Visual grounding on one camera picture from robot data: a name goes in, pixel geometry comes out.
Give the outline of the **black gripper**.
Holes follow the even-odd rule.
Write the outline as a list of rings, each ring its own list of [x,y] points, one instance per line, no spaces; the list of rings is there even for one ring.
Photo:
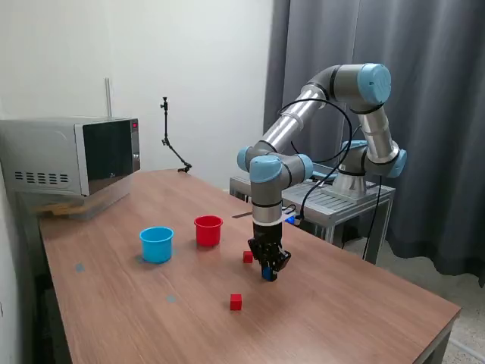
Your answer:
[[[273,253],[271,253],[271,259],[269,261],[269,280],[275,281],[277,279],[277,273],[285,268],[286,264],[291,258],[291,253],[281,248],[283,226],[281,223],[263,226],[254,223],[253,224],[254,239],[248,240],[249,248],[252,252],[254,260],[257,260],[261,266],[261,276],[266,278],[267,260],[265,258],[265,249],[275,247]]]

